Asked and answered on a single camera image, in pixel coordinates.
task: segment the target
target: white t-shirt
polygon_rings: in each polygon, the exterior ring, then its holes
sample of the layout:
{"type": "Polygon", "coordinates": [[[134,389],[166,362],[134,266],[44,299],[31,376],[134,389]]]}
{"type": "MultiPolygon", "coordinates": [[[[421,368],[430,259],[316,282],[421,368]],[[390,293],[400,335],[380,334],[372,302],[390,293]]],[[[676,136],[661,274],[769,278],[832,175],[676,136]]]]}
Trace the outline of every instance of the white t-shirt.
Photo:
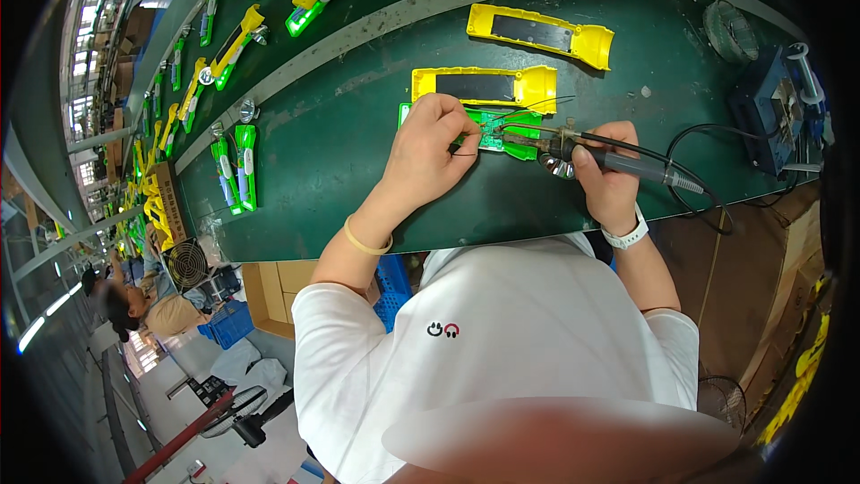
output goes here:
{"type": "Polygon", "coordinates": [[[394,330],[341,285],[292,306],[298,431],[343,484],[382,482],[404,462],[383,432],[415,412],[524,396],[600,396],[696,409],[698,329],[643,315],[618,276],[552,239],[448,249],[394,330]]]}

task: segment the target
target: white watch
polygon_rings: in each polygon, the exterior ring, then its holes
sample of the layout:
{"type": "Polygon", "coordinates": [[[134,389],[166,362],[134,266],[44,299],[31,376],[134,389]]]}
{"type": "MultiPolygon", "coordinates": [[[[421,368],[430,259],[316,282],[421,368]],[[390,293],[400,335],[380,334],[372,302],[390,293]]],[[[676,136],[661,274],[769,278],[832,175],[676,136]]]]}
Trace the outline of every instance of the white watch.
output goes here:
{"type": "Polygon", "coordinates": [[[645,222],[645,217],[642,216],[639,204],[634,204],[634,207],[636,208],[636,220],[639,221],[639,224],[637,224],[636,228],[627,235],[612,235],[604,230],[603,226],[600,227],[600,231],[603,232],[603,237],[606,238],[606,242],[612,245],[613,248],[624,250],[638,242],[640,239],[645,237],[646,233],[648,233],[648,223],[645,222]]]}

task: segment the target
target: white bag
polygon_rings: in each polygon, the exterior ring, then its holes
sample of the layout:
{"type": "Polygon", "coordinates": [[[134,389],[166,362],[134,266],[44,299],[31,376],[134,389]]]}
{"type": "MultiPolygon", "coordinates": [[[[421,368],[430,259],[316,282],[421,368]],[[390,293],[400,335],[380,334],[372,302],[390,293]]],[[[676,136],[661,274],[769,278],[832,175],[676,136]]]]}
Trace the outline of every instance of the white bag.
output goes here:
{"type": "Polygon", "coordinates": [[[260,359],[260,351],[244,337],[219,355],[210,373],[228,385],[236,385],[245,377],[248,365],[260,359]]]}
{"type": "Polygon", "coordinates": [[[236,385],[236,390],[233,393],[241,393],[245,389],[250,389],[255,385],[260,385],[266,389],[268,401],[273,401],[275,395],[278,394],[284,387],[286,378],[286,370],[284,365],[277,359],[264,359],[248,372],[242,378],[242,381],[236,385]]]}

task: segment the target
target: woman's left hand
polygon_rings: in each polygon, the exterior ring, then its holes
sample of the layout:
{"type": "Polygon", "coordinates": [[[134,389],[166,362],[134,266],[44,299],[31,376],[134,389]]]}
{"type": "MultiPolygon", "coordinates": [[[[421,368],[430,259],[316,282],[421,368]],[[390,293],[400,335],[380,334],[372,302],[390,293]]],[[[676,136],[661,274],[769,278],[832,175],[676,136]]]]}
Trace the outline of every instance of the woman's left hand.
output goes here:
{"type": "Polygon", "coordinates": [[[394,137],[377,193],[411,213],[457,185],[477,160],[480,142],[481,129],[457,98],[426,94],[394,137]],[[466,138],[452,156],[448,147],[461,134],[466,138]]]}

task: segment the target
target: hand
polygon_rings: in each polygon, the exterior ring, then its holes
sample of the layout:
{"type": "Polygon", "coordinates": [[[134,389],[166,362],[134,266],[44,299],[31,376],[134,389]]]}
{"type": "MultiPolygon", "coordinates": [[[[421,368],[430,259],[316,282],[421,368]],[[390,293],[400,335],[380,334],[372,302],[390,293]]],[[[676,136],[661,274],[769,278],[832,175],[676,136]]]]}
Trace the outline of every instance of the hand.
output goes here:
{"type": "MultiPolygon", "coordinates": [[[[639,145],[636,129],[630,122],[609,122],[589,131],[617,141],[639,145]]],[[[609,146],[596,141],[584,141],[589,146],[608,148],[622,156],[639,158],[639,154],[620,147],[609,146]]],[[[627,235],[636,228],[636,193],[639,191],[639,177],[632,174],[617,173],[613,170],[600,170],[594,156],[582,146],[574,148],[574,171],[576,179],[586,191],[588,213],[603,225],[612,235],[627,235]]]]}
{"type": "Polygon", "coordinates": [[[409,213],[444,195],[477,160],[481,129],[463,105],[442,93],[429,93],[412,105],[394,137],[378,192],[409,213]],[[448,146],[461,134],[452,156],[448,146]]]}

